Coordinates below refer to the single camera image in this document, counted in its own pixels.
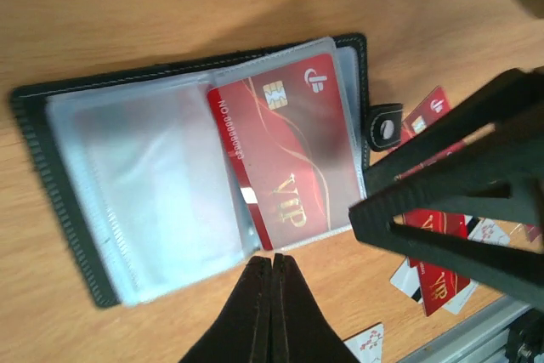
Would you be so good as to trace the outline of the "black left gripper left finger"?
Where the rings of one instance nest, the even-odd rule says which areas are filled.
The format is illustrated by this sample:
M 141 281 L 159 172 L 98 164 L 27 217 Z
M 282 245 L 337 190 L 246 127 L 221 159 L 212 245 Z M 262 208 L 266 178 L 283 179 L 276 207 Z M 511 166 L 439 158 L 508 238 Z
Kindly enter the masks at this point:
M 217 319 L 183 362 L 268 362 L 272 263 L 252 257 Z

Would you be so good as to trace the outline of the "black leather card holder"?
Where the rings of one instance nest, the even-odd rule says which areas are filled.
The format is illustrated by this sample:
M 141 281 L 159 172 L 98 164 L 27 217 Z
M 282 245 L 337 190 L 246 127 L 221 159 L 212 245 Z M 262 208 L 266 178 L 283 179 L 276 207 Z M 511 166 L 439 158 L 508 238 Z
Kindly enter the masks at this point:
M 34 170 L 42 181 L 62 234 L 72 252 L 94 304 L 101 309 L 120 303 L 111 278 L 106 274 L 96 245 L 77 203 L 68 174 L 54 143 L 53 131 L 46 119 L 46 102 L 50 95 L 80 92 L 96 88 L 133 84 L 180 74 L 220 69 L 263 57 L 289 48 L 288 44 L 255 48 L 233 53 L 182 60 L 162 65 L 149 65 L 131 70 L 42 82 L 14 88 L 8 105 L 25 139 Z

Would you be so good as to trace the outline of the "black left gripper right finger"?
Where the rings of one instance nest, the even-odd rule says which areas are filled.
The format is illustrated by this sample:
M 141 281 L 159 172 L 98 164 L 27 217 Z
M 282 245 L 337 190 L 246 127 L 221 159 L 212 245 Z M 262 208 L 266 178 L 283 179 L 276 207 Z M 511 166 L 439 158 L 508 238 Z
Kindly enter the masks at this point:
M 294 257 L 277 253 L 271 287 L 273 362 L 356 362 L 328 324 Z

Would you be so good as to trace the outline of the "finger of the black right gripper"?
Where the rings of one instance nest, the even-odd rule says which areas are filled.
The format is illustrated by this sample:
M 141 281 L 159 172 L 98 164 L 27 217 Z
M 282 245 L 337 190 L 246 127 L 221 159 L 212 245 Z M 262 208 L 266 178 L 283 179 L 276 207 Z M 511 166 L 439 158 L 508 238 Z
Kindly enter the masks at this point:
M 543 72 L 503 72 L 365 176 L 368 201 L 443 201 L 542 179 Z
M 352 206 L 349 219 L 365 244 L 437 264 L 543 309 L 543 255 L 433 233 L 393 221 L 444 195 L 441 178 L 411 175 Z

